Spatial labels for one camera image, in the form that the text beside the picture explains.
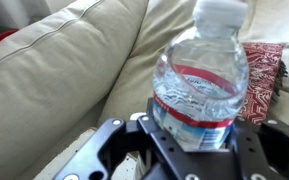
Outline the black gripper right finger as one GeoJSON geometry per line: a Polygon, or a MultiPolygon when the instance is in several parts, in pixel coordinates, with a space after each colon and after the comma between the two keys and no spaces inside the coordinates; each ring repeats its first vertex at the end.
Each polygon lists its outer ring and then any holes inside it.
{"type": "Polygon", "coordinates": [[[289,125],[264,120],[255,125],[238,117],[225,140],[217,180],[289,180],[289,125]]]}

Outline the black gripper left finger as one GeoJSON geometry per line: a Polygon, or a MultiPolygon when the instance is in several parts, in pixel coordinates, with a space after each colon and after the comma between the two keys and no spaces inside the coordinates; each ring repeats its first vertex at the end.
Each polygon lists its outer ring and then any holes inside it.
{"type": "Polygon", "coordinates": [[[152,117],[152,99],[136,120],[108,119],[54,176],[53,180],[111,180],[129,152],[146,164],[143,180],[198,180],[193,157],[184,153],[152,117]]]}

